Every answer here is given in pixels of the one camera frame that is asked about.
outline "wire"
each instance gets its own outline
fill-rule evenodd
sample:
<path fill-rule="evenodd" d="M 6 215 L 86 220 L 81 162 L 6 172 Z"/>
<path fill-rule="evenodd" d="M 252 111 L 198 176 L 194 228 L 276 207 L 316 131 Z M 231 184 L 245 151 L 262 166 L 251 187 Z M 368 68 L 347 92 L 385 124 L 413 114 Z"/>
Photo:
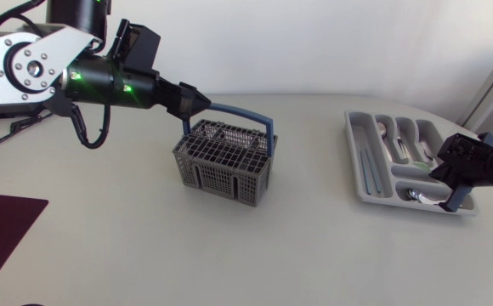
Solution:
<path fill-rule="evenodd" d="M 14 18 L 15 16 L 22 15 L 30 9 L 34 9 L 37 6 L 44 3 L 45 0 L 31 0 L 24 4 L 21 4 L 15 8 L 11 8 L 10 10 L 0 14 L 0 26 L 7 20 Z"/>
<path fill-rule="evenodd" d="M 16 18 L 18 20 L 24 21 L 32 30 L 35 34 L 37 34 L 40 37 L 44 37 L 43 31 L 35 24 L 33 21 L 31 21 L 29 18 L 25 17 L 22 14 L 13 16 L 12 18 Z"/>
<path fill-rule="evenodd" d="M 44 119 L 49 118 L 50 116 L 52 116 L 52 113 L 49 113 L 49 114 L 47 114 L 47 115 L 45 115 L 45 116 L 37 116 L 37 117 L 35 117 L 35 118 L 29 118 L 29 119 L 31 119 L 31 120 L 29 121 L 30 123 L 28 123 L 28 124 L 26 124 L 26 125 L 18 124 L 18 122 L 23 122 L 23 121 L 25 121 L 26 119 L 24 119 L 24 120 L 20 120 L 20 121 L 18 121 L 18 122 L 12 122 L 12 123 L 11 123 L 11 125 L 10 125 L 10 127 L 11 127 L 11 128 L 10 128 L 10 129 L 11 129 L 10 133 L 8 133 L 8 134 L 6 134 L 6 135 L 4 135 L 4 136 L 2 136 L 2 137 L 0 138 L 0 144 L 1 144 L 3 141 L 5 141 L 5 140 L 7 140 L 7 139 L 9 139 L 9 138 L 11 138 L 11 137 L 13 137 L 13 136 L 15 136 L 17 133 L 19 133 L 19 132 L 21 132 L 21 131 L 23 131 L 23 130 L 25 130 L 25 129 L 27 129 L 27 128 L 30 128 L 30 127 L 32 127 L 32 126 L 34 126 L 34 125 L 36 125 L 37 123 L 39 123 L 39 122 L 43 121 Z"/>
<path fill-rule="evenodd" d="M 83 144 L 88 149 L 97 149 L 99 148 L 107 139 L 107 135 L 109 134 L 109 126 L 111 124 L 111 105 L 105 104 L 105 110 L 103 114 L 103 127 L 100 129 L 99 137 L 93 142 L 90 143 L 88 140 L 88 135 L 86 132 L 86 126 L 84 125 L 84 119 L 82 118 L 82 113 L 80 112 L 80 108 L 76 105 L 72 106 L 73 115 L 71 116 L 71 120 L 73 122 L 73 126 L 75 127 L 76 136 L 80 139 L 81 144 Z"/>

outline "spoon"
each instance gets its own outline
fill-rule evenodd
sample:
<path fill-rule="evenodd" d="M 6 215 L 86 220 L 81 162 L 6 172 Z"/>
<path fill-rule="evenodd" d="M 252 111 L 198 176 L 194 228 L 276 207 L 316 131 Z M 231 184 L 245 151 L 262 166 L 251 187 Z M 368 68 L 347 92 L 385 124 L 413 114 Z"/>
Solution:
<path fill-rule="evenodd" d="M 437 201 L 434 199 L 430 199 L 426 197 L 422 192 L 418 190 L 414 190 L 412 188 L 409 188 L 407 190 L 407 196 L 413 201 L 418 201 L 419 203 L 422 204 L 429 204 L 429 205 L 439 205 L 442 201 Z"/>
<path fill-rule="evenodd" d="M 381 136 L 382 143 L 384 144 L 384 151 L 386 152 L 386 157 L 388 158 L 389 161 L 392 161 L 392 155 L 390 154 L 390 151 L 388 150 L 386 143 L 384 142 L 384 139 L 386 138 L 386 126 L 382 122 L 377 122 L 377 127 L 379 129 L 379 136 Z"/>

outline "robot end effector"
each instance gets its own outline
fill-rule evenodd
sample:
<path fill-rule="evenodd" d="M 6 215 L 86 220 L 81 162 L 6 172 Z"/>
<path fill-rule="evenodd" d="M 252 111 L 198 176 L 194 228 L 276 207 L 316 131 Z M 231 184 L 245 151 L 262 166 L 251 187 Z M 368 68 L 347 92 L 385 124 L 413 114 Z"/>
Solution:
<path fill-rule="evenodd" d="M 457 133 L 443 143 L 438 158 L 443 163 L 429 175 L 453 189 L 449 200 L 439 204 L 446 211 L 455 212 L 473 187 L 493 186 L 493 135 L 472 139 Z"/>

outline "green led light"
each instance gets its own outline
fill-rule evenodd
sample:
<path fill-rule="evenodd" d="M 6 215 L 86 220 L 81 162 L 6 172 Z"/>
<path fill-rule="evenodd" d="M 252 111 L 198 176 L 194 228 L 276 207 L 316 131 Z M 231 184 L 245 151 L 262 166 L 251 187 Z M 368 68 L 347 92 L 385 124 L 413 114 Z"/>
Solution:
<path fill-rule="evenodd" d="M 78 72 L 71 72 L 71 80 L 82 80 L 82 76 Z"/>

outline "white wall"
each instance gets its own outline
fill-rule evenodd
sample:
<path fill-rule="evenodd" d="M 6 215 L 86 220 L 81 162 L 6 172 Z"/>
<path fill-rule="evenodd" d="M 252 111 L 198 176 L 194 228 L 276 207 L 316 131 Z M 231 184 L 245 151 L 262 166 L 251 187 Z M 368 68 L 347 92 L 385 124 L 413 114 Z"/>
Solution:
<path fill-rule="evenodd" d="M 207 94 L 360 94 L 456 120 L 493 67 L 493 0 L 114 0 L 110 37 L 120 18 Z"/>

